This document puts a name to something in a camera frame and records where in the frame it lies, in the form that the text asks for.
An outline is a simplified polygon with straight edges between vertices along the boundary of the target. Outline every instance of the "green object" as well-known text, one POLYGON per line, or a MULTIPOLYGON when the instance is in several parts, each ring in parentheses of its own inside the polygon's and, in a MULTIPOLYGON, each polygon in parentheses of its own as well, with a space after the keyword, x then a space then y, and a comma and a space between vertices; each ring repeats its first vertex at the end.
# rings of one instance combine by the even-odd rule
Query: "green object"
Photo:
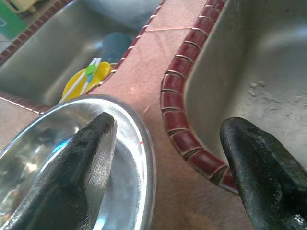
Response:
POLYGON ((96 65, 95 65, 95 64, 92 64, 92 65, 89 65, 88 67, 86 67, 86 69, 85 69, 85 74, 86 74, 86 75, 91 75, 91 74, 93 74, 95 71, 96 71, 96 65))
POLYGON ((13 39, 25 28, 23 21, 0 0, 0 33, 8 39, 13 39))

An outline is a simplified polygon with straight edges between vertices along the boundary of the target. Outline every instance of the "countertop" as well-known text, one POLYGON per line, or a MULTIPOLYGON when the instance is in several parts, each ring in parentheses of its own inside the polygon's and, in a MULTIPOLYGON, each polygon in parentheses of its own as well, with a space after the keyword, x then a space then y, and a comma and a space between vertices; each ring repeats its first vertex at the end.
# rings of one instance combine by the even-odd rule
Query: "countertop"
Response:
MULTIPOLYGON (((152 135, 157 166, 153 230, 251 230, 239 196, 208 182, 170 143, 160 111, 161 80, 206 0, 166 0, 117 72, 91 93, 129 104, 152 135)), ((37 117, 0 100, 0 147, 37 117)))

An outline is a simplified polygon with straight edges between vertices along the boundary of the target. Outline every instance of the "stainless steel sink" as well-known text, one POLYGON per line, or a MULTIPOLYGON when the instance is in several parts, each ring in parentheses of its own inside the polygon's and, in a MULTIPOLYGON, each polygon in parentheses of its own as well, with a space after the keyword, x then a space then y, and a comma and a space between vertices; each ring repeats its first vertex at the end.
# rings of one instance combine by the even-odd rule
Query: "stainless steel sink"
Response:
POLYGON ((250 120, 307 165, 307 1, 229 0, 189 76, 198 139, 225 160, 221 122, 250 120))
POLYGON ((74 0, 0 66, 0 90, 53 106, 112 32, 132 39, 161 0, 74 0))

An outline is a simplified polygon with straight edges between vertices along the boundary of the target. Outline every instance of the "metal bowl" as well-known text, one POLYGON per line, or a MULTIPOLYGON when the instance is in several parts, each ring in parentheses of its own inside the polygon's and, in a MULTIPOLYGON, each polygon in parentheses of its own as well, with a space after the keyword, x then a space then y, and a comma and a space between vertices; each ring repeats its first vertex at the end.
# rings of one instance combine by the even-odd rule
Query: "metal bowl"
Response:
POLYGON ((110 178, 95 230, 145 230, 151 222, 155 164, 151 138, 140 118, 105 95, 59 104, 29 124, 0 154, 0 220, 17 208, 44 163, 101 112, 118 123, 110 178))

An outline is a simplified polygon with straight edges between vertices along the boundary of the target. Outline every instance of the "yellow plate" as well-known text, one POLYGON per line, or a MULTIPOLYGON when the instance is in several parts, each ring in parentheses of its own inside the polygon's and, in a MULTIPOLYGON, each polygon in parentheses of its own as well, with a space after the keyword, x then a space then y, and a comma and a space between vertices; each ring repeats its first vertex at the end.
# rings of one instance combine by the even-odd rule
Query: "yellow plate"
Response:
MULTIPOLYGON (((98 69, 93 76, 93 79, 91 83, 87 86, 86 92, 88 92, 91 88, 93 88, 95 85, 97 85, 103 78, 105 78, 109 72, 111 72, 112 67, 108 62, 100 62, 98 69)), ((76 82, 76 80, 80 77, 80 75, 85 71, 85 69, 80 70, 78 73, 76 73, 66 84, 65 89, 63 91, 62 97, 68 92, 68 90, 71 88, 71 86, 76 82)), ((76 85, 76 87, 73 89, 73 91, 66 97, 66 100, 78 97, 81 93, 81 90, 86 82, 87 76, 84 76, 82 80, 76 85)))

